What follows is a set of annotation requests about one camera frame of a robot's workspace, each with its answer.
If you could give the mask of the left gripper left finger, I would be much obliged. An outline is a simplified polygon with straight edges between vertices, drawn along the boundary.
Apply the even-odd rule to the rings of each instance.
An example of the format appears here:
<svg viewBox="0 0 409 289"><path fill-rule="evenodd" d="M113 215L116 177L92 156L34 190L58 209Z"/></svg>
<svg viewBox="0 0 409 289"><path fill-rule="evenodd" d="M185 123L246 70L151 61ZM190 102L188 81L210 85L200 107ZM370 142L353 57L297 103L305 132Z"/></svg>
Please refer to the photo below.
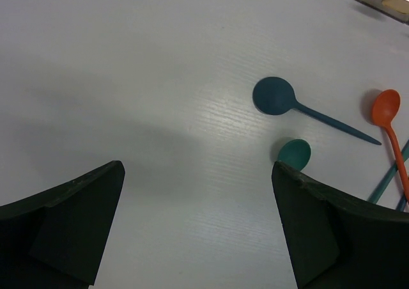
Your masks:
<svg viewBox="0 0 409 289"><path fill-rule="evenodd" d="M125 178L114 160L1 207L1 288L95 284Z"/></svg>

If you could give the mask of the red-orange spoon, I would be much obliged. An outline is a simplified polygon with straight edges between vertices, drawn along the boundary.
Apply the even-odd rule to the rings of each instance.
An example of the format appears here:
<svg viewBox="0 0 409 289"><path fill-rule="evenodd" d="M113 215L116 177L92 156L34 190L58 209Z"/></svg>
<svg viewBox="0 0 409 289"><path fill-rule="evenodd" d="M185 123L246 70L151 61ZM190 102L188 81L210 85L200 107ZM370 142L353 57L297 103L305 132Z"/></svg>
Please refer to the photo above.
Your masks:
<svg viewBox="0 0 409 289"><path fill-rule="evenodd" d="M381 92L373 102L371 118L376 126L383 128L389 139L394 152L397 170L400 175L403 192L408 201L408 175L405 162L401 153L396 133L392 128L392 121L399 111L401 98L396 90L385 90Z"/></svg>

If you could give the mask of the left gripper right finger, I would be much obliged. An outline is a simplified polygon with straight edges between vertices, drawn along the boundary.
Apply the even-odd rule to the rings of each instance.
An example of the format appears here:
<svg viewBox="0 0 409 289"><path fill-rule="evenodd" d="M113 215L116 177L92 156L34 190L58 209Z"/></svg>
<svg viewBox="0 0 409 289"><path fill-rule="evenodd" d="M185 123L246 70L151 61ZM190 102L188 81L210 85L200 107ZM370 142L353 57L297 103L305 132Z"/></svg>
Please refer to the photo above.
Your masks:
<svg viewBox="0 0 409 289"><path fill-rule="evenodd" d="M283 162L272 187L298 288L408 288L408 214Z"/></svg>

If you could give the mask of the teal spoon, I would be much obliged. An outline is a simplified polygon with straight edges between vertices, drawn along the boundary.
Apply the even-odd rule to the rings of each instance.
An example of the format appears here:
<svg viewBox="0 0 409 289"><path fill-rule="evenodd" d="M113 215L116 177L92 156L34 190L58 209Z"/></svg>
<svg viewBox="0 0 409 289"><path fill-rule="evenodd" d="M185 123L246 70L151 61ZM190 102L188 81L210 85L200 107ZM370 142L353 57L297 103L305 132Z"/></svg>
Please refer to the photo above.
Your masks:
<svg viewBox="0 0 409 289"><path fill-rule="evenodd" d="M301 171L308 165L311 155L311 146L307 141L293 139L280 149L277 160Z"/></svg>

